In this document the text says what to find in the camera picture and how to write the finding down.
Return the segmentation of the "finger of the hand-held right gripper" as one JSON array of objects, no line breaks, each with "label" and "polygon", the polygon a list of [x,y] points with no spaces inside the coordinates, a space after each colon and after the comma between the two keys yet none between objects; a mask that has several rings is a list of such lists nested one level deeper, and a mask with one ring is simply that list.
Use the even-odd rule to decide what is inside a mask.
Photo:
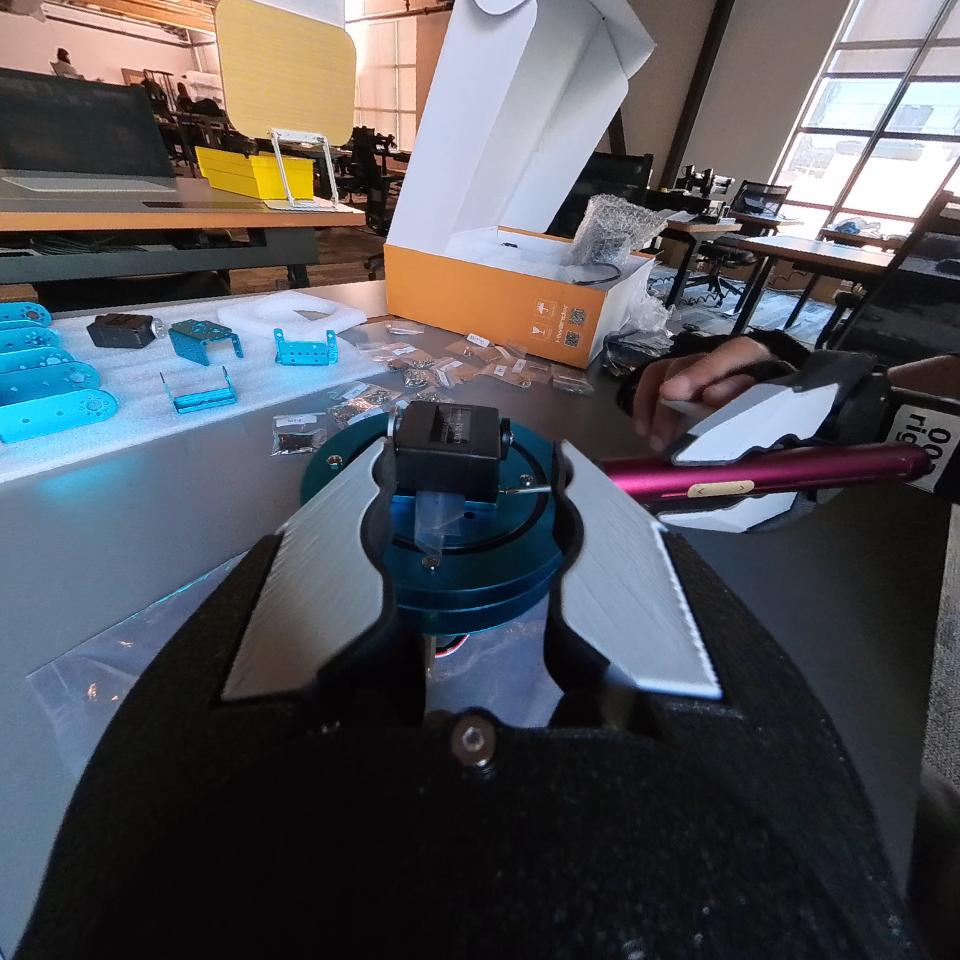
[{"label": "finger of the hand-held right gripper", "polygon": [[652,505],[651,513],[661,524],[674,530],[756,534],[783,529],[809,516],[821,505],[822,490],[800,490],[663,503]]},{"label": "finger of the hand-held right gripper", "polygon": [[810,439],[851,390],[837,383],[803,390],[752,386],[694,423],[666,449],[666,461],[681,467],[730,465],[785,439]]}]

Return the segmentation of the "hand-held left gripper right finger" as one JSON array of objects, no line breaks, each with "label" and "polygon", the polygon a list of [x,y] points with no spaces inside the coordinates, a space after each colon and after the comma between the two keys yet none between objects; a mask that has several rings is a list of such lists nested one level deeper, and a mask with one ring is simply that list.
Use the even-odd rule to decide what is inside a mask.
[{"label": "hand-held left gripper right finger", "polygon": [[550,725],[657,725],[654,700],[722,712],[721,680],[666,529],[571,442],[555,443],[543,659],[561,691]]}]

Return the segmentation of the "magenta electric screwdriver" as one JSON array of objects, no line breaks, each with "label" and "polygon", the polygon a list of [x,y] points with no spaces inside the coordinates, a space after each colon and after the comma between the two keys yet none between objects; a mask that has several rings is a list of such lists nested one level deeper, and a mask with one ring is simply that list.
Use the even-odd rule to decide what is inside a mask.
[{"label": "magenta electric screwdriver", "polygon": [[625,458],[594,465],[637,502],[665,505],[912,482],[930,472],[932,461],[916,444],[875,442],[762,451],[730,464],[675,465],[658,458]]}]

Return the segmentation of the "blue round metal base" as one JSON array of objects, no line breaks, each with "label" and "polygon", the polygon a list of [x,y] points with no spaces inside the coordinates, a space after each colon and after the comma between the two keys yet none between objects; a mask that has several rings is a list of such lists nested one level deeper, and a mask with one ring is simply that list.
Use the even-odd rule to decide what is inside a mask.
[{"label": "blue round metal base", "polygon": [[[386,434],[388,415],[377,414],[344,427],[327,440],[306,467],[300,502],[305,504],[338,473],[329,463],[353,462]],[[513,422],[512,445],[501,462],[501,488],[521,486],[531,476],[546,485],[553,447]],[[397,494],[391,502],[393,540],[383,555],[401,618],[422,633],[469,634],[498,627],[531,609],[549,592],[562,562],[553,536],[554,500],[549,493],[503,495],[496,506],[467,501],[459,527],[443,543],[439,564],[425,566],[415,544],[415,499]]]}]

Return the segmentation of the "black servo motor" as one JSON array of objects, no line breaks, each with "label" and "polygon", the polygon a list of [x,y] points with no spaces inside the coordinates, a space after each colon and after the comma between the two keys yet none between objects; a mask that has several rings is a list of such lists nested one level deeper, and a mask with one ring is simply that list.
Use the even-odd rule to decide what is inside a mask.
[{"label": "black servo motor", "polygon": [[493,504],[500,464],[512,446],[509,418],[492,407],[412,401],[392,434],[398,491]]},{"label": "black servo motor", "polygon": [[95,316],[86,331],[99,349],[142,350],[166,336],[167,326],[154,316],[113,312]]}]

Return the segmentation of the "wooden office desk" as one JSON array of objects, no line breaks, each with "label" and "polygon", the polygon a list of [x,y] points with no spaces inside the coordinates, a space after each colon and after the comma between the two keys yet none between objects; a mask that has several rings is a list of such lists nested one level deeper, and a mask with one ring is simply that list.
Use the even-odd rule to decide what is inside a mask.
[{"label": "wooden office desk", "polygon": [[895,258],[906,254],[921,238],[921,234],[922,230],[918,227],[893,253],[870,252],[858,246],[779,235],[735,240],[734,245],[739,250],[757,255],[757,264],[750,275],[746,296],[739,307],[731,334],[743,334],[750,327],[771,273],[779,262],[788,262],[796,269],[810,274],[809,282],[784,325],[784,329],[789,330],[799,318],[819,279],[871,282],[878,278]]}]

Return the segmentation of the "clear plastic film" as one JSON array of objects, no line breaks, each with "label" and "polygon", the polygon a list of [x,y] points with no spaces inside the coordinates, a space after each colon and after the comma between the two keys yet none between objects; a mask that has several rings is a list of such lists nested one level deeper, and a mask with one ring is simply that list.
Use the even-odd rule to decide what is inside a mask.
[{"label": "clear plastic film", "polygon": [[426,556],[440,558],[448,539],[459,536],[466,512],[462,493],[419,490],[414,498],[414,544]]}]

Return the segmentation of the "crumpled clear plastic bag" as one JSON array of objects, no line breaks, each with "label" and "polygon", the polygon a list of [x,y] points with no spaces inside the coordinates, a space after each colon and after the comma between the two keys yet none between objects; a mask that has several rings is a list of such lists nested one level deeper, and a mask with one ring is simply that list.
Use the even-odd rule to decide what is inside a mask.
[{"label": "crumpled clear plastic bag", "polygon": [[604,338],[601,367],[614,377],[626,377],[666,354],[673,345],[668,323],[675,310],[651,294],[646,285],[634,294],[621,325]]}]

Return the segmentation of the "large clear plastic bag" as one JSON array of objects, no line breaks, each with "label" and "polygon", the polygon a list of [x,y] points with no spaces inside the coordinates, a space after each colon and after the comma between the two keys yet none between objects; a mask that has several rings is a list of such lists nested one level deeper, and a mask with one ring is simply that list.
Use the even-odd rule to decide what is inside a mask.
[{"label": "large clear plastic bag", "polygon": [[[28,677],[67,773],[78,780],[119,706],[163,647],[244,555],[147,606]],[[426,684],[428,713],[480,707],[515,727],[546,726],[561,698],[543,655],[547,600],[490,630],[448,638]]]}]

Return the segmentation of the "pile of small screw bags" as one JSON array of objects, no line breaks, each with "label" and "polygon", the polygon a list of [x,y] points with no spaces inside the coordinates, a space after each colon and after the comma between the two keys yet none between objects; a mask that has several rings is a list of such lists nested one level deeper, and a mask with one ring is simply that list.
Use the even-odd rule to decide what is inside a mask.
[{"label": "pile of small screw bags", "polygon": [[478,378],[523,391],[545,385],[572,396],[594,393],[582,370],[540,358],[515,339],[495,342],[471,333],[432,352],[426,327],[410,320],[367,322],[356,330],[348,333],[348,341],[387,377],[387,384],[355,379],[329,390],[327,408],[316,415],[313,450],[349,426],[402,413],[411,402],[450,402],[455,391]]}]

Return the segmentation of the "large window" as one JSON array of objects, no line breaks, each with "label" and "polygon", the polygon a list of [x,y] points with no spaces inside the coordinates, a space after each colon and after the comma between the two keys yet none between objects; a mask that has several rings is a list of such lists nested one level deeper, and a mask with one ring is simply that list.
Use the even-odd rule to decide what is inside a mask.
[{"label": "large window", "polygon": [[959,3],[851,2],[774,171],[788,217],[904,234],[958,191],[958,157]]}]

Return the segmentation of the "white foam block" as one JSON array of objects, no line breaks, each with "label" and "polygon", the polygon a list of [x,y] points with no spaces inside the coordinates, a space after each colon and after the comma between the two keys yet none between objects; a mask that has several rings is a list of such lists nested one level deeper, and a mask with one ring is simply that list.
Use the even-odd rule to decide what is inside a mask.
[{"label": "white foam block", "polygon": [[367,316],[338,301],[285,291],[222,301],[218,319],[238,333],[262,333],[272,339],[274,330],[280,329],[288,341],[321,341],[329,330],[342,333],[365,324]]}]

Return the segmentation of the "white panel stand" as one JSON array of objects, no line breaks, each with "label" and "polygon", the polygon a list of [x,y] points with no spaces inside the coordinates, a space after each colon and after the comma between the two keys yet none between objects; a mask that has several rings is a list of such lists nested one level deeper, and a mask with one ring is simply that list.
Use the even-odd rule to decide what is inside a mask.
[{"label": "white panel stand", "polygon": [[[291,182],[285,167],[285,160],[282,155],[283,143],[295,143],[318,147],[325,163],[327,178],[331,190],[330,201],[322,198],[297,198],[294,196]],[[277,165],[280,183],[283,188],[283,199],[280,198],[260,198],[270,210],[290,210],[290,211],[333,211],[337,212],[340,207],[339,190],[333,168],[330,139],[321,133],[292,130],[288,128],[270,128],[270,144]]]}]

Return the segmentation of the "yellow panel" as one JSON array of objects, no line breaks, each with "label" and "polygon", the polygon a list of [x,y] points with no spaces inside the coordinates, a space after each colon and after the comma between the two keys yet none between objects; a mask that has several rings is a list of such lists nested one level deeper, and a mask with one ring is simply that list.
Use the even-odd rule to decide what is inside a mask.
[{"label": "yellow panel", "polygon": [[214,20],[225,111],[242,136],[350,139],[356,49],[345,2],[220,1]]}]

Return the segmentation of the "dark blue metal bracket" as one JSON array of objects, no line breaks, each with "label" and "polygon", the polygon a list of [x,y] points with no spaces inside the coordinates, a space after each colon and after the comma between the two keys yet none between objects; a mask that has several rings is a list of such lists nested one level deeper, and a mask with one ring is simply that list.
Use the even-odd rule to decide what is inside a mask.
[{"label": "dark blue metal bracket", "polygon": [[244,357],[238,334],[217,322],[187,318],[171,324],[167,335],[177,356],[201,366],[210,366],[208,347],[222,342],[231,342],[235,356]]}]

